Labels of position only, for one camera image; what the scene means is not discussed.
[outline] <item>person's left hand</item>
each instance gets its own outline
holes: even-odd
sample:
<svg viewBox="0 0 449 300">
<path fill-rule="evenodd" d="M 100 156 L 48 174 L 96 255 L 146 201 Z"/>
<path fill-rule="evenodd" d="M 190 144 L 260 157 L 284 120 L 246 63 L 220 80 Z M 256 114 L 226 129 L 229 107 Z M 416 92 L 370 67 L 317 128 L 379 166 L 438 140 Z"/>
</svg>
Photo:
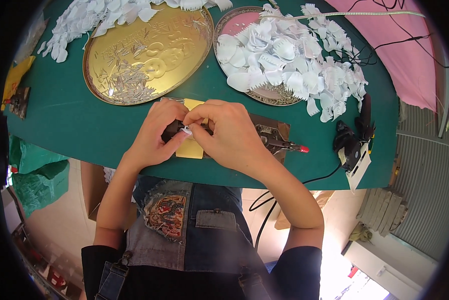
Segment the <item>person's left hand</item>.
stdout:
<svg viewBox="0 0 449 300">
<path fill-rule="evenodd" d="M 183 121 L 188 112 L 185 105 L 175 100 L 163 98 L 153 103 L 135 141 L 123 156 L 127 165 L 141 171 L 168 160 L 189 134 L 180 131 L 167 143 L 161 139 L 161 135 L 174 120 Z"/>
</svg>

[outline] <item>embroidered patch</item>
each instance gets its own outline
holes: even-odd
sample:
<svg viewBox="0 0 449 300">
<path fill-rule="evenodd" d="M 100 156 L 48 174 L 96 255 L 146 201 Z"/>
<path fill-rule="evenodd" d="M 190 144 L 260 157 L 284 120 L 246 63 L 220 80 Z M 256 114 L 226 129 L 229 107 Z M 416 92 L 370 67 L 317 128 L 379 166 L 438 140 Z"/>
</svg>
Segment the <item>embroidered patch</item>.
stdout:
<svg viewBox="0 0 449 300">
<path fill-rule="evenodd" d="M 181 237 L 185 202 L 186 197 L 180 195 L 161 198 L 147 212 L 146 226 L 171 240 Z"/>
</svg>

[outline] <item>round tray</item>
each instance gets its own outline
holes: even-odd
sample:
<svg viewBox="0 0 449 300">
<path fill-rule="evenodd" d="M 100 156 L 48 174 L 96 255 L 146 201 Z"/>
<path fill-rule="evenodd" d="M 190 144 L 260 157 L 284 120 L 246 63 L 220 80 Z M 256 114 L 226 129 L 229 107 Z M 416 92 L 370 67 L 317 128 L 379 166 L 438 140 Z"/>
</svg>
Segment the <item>round tray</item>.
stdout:
<svg viewBox="0 0 449 300">
<path fill-rule="evenodd" d="M 154 100 L 182 84 L 208 55 L 214 25 L 207 9 L 151 7 L 160 11 L 149 22 L 137 18 L 116 25 L 86 45 L 84 80 L 102 101 L 134 105 Z"/>
<path fill-rule="evenodd" d="M 258 17 L 259 13 L 262 11 L 263 8 L 259 6 L 243 6 L 233 9 L 223 15 L 214 29 L 213 48 L 215 56 L 216 44 L 218 43 L 218 37 L 221 34 L 234 36 L 251 23 L 259 24 L 260 21 Z M 255 90 L 246 92 L 245 94 L 255 100 L 258 100 L 259 102 L 274 106 L 288 106 L 301 101 L 301 99 L 293 96 L 293 92 L 286 90 L 284 84 L 280 84 L 278 86 L 267 84 L 265 86 L 258 87 Z"/>
</svg>

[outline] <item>denim apron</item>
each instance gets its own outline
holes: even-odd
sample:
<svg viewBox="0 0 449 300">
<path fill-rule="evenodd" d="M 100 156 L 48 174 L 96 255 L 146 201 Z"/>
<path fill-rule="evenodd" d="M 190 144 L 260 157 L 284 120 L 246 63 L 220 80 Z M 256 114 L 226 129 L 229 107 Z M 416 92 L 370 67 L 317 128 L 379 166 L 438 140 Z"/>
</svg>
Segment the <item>denim apron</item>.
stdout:
<svg viewBox="0 0 449 300">
<path fill-rule="evenodd" d="M 239 274 L 247 300 L 271 299 L 240 189 L 142 176 L 133 197 L 140 216 L 127 231 L 122 258 L 105 263 L 95 299 L 118 300 L 128 266 Z"/>
</svg>

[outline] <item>green plastic bag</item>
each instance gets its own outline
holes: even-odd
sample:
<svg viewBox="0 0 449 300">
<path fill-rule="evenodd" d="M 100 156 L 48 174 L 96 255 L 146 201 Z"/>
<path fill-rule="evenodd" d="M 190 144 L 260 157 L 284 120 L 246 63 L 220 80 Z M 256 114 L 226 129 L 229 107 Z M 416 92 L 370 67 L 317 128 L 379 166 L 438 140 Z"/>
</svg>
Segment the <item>green plastic bag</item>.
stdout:
<svg viewBox="0 0 449 300">
<path fill-rule="evenodd" d="M 9 136 L 9 164 L 15 167 L 19 174 L 28 174 L 44 165 L 68 158 L 28 143 L 17 136 Z"/>
<path fill-rule="evenodd" d="M 70 163 L 62 160 L 44 165 L 28 174 L 12 174 L 13 188 L 26 218 L 58 200 L 68 191 Z"/>
</svg>

